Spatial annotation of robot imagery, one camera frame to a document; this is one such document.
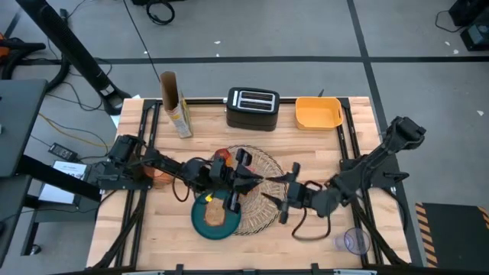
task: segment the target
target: yellow and black striped tape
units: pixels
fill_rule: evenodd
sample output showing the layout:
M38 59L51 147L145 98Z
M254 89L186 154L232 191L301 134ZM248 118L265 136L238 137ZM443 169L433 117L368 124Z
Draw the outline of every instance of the yellow and black striped tape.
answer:
M438 260L436 260L435 247L433 246L433 239L431 238L431 231L429 230L428 218L426 217L426 210L421 202L416 203L416 214L418 215L423 247L425 248L426 262L428 263L428 267L437 267Z
M487 227L487 229L489 229L489 213L483 207L480 207L479 206L478 208L482 212L482 218L484 218L484 220L486 221L486 227Z

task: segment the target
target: yellow bowl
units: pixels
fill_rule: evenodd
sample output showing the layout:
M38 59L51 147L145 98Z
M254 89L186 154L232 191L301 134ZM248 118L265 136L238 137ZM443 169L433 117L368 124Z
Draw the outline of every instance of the yellow bowl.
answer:
M301 130L332 130L343 123L342 104L333 97L299 97L296 121Z

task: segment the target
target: glass cup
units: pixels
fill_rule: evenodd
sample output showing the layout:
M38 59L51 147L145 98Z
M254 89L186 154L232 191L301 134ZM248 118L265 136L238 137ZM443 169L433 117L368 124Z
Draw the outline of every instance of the glass cup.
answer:
M368 234L358 228L350 228L345 233L336 236L333 240L339 251L350 251L355 255L367 253L370 249L370 238Z

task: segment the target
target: black toaster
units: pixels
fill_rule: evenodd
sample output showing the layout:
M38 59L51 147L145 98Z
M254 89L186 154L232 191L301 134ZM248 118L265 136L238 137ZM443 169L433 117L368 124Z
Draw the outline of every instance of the black toaster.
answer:
M273 131L277 126L278 92L256 88L231 88L226 102L226 121L235 128Z

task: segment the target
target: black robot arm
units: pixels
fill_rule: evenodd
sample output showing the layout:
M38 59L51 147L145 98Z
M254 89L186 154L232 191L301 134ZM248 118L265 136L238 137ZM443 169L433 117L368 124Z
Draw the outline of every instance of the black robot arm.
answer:
M146 146L138 137L126 134L117 137L113 148L104 162L104 173L98 176L98 181L128 181L137 183L147 179L144 167L152 167L168 173L195 193L214 192L219 189L230 191L229 199L224 207L238 213L240 194L248 194L260 184L263 177L252 173L247 166L251 164L252 156L244 149L238 149L236 169L226 166L224 157L215 156L213 160L194 157L185 163L178 162L160 153L153 147L147 147L144 155L137 156L138 147Z
M349 170L344 170L331 179L326 189L310 189L306 185L298 183L296 178L300 171L298 163L293 164L293 172L285 176L269 180L288 183L289 189L285 201L263 194L277 205L281 211L280 223L287 222L287 210L289 207L297 209L310 208L317 212L319 217L329 217L340 204L346 206L351 203L355 213L365 224L372 237L378 241L381 250L392 264L405 264L390 249L387 242L382 238L377 229L371 224L363 209L358 203L356 191L359 188L371 188L371 177L375 170L392 154L401 150L412 150L418 148L424 141L426 130L418 126L410 118L396 117L387 129L384 141L370 154L359 157L355 165Z

